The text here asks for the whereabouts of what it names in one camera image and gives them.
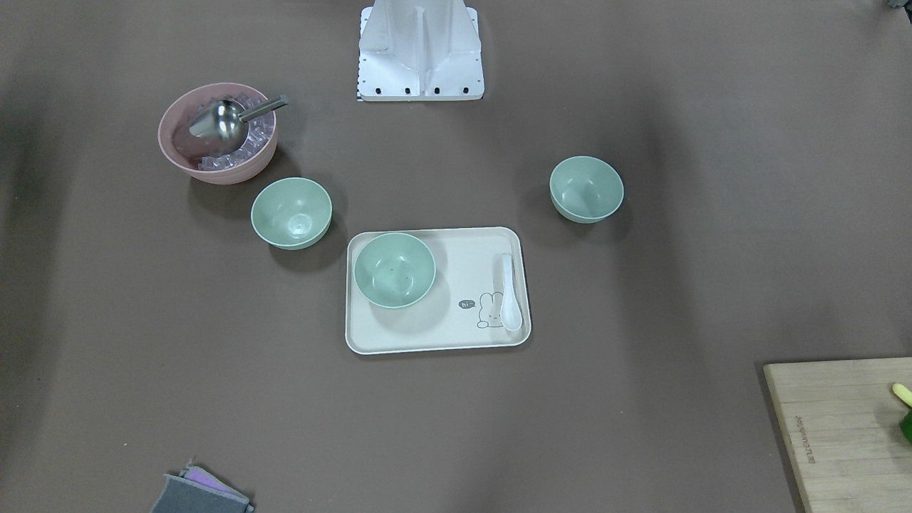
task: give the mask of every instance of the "ladle handle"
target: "ladle handle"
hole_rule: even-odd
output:
[[[273,110],[276,110],[279,107],[284,107],[285,105],[288,105],[288,97],[284,94],[280,94],[278,98],[270,99],[269,101],[265,101],[259,105],[245,110],[244,112],[241,112],[241,114],[238,115],[238,119],[246,123],[253,118],[262,116],[266,114],[266,112],[272,112]]]

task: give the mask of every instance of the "white spoon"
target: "white spoon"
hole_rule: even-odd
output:
[[[513,290],[513,256],[501,255],[503,267],[503,302],[501,302],[501,322],[508,331],[517,331],[523,326],[523,313],[516,302],[516,291]]]

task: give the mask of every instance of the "pink bowl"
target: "pink bowl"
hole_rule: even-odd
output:
[[[269,141],[266,142],[266,145],[250,159],[228,169],[221,169],[218,171],[200,171],[196,169],[195,166],[190,164],[190,160],[187,159],[187,157],[184,157],[174,149],[174,143],[171,140],[174,130],[177,129],[180,123],[186,121],[187,117],[193,114],[197,107],[212,98],[218,98],[225,94],[237,96],[241,93],[245,93],[250,98],[259,98],[262,101],[267,100],[265,94],[262,92],[250,86],[234,84],[232,82],[202,86],[201,88],[196,88],[178,98],[167,110],[165,110],[165,115],[161,117],[161,122],[159,122],[159,148],[161,148],[161,152],[165,154],[165,157],[167,157],[172,164],[181,168],[182,171],[193,178],[207,183],[228,185],[250,180],[255,177],[259,172],[265,169],[266,165],[273,159],[273,155],[275,154],[275,147],[278,144],[278,138],[275,137],[275,131],[278,130],[278,126],[275,125],[275,112],[265,114],[265,116],[273,117],[273,124],[275,125],[273,135],[269,138]]]

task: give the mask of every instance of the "white metal bracket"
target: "white metal bracket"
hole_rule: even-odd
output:
[[[358,48],[359,100],[484,94],[478,12],[462,0],[377,0],[361,11]]]

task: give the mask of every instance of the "gray cloth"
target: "gray cloth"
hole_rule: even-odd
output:
[[[250,500],[183,477],[165,475],[165,489],[151,513],[245,513]]]

